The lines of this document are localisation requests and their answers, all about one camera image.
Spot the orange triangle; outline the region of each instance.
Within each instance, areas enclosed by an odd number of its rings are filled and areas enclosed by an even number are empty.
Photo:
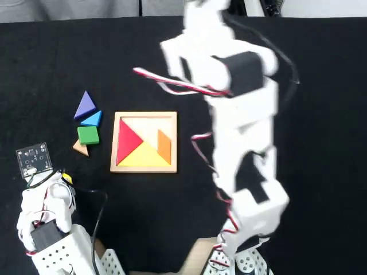
[[[143,140],[120,119],[116,165],[129,156],[142,142]]]
[[[79,139],[74,144],[73,149],[75,151],[78,151],[79,153],[82,153],[85,156],[89,156],[87,146],[86,145],[81,145]]]
[[[171,140],[161,130],[158,130],[158,153],[168,164],[171,164]]]

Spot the green square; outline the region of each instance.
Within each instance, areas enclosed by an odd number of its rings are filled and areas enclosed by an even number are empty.
[[[99,143],[97,127],[95,126],[78,127],[78,136],[81,145]]]

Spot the white robotic arm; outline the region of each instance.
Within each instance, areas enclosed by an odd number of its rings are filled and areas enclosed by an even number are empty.
[[[125,274],[113,249],[100,259],[93,250],[94,238],[82,226],[72,225],[76,203],[70,176],[59,171],[35,175],[22,195],[18,236],[39,274]]]
[[[239,274],[263,275],[270,269],[264,261],[255,266],[254,257],[263,259],[256,247],[276,230],[289,200],[275,179],[278,84],[269,77],[278,61],[272,50],[235,39],[222,20],[228,5],[228,0],[187,1],[183,33],[161,42],[168,73],[181,83],[140,73],[173,94],[206,94],[214,138],[210,167],[218,197],[228,204],[228,220],[203,274],[234,275],[237,264]],[[193,91],[173,92],[170,84]]]

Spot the circuit board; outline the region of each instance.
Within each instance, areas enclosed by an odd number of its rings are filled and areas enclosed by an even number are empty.
[[[52,170],[46,143],[40,143],[16,151],[22,177]]]

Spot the red triangle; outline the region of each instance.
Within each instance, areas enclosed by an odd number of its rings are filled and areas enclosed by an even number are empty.
[[[129,156],[143,140],[122,120],[120,119],[119,143],[117,149],[116,165]]]

